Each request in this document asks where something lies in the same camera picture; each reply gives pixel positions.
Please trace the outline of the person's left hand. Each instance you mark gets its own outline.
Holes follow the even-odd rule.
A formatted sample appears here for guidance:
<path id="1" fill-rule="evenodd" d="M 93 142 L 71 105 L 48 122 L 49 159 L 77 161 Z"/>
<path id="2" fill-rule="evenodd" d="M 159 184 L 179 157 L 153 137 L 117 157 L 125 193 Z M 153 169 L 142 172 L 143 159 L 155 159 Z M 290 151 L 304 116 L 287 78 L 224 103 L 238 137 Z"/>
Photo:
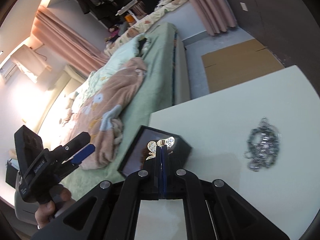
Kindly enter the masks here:
<path id="1" fill-rule="evenodd" d="M 71 200 L 72 194 L 67 188 L 63 188 L 60 192 L 60 197 L 63 202 Z M 46 204 L 40 204 L 35 212 L 35 219 L 39 228 L 45 227 L 50 222 L 50 217 L 53 216 L 55 212 L 55 203 L 51 200 Z"/>

